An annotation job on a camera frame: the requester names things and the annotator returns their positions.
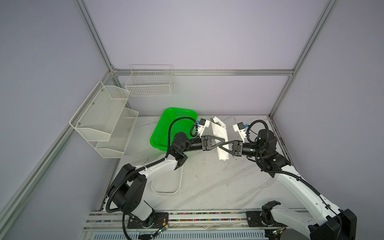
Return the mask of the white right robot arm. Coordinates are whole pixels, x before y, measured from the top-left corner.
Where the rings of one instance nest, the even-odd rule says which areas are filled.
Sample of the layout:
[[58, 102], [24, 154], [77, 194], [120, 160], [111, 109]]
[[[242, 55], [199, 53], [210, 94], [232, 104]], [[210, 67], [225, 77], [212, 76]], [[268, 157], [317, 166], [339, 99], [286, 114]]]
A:
[[356, 239], [357, 216], [351, 210], [342, 210], [327, 200], [301, 177], [290, 161], [277, 152], [276, 146], [276, 136], [266, 129], [260, 130], [254, 141], [230, 141], [219, 146], [233, 156], [250, 157], [261, 171], [284, 185], [310, 213], [310, 217], [306, 217], [279, 201], [270, 201], [262, 206], [259, 222], [266, 227], [283, 224], [310, 240]]

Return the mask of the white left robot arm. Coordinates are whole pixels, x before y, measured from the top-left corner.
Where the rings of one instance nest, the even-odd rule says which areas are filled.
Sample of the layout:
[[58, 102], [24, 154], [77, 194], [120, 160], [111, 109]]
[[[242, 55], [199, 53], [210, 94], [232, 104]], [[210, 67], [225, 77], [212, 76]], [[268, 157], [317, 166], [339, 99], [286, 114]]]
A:
[[124, 165], [107, 190], [107, 213], [122, 212], [134, 217], [149, 228], [155, 222], [156, 211], [143, 200], [147, 183], [157, 177], [182, 167], [188, 159], [184, 152], [210, 151], [222, 147], [225, 139], [202, 136], [189, 139], [183, 132], [177, 133], [168, 146], [166, 155], [143, 166]]

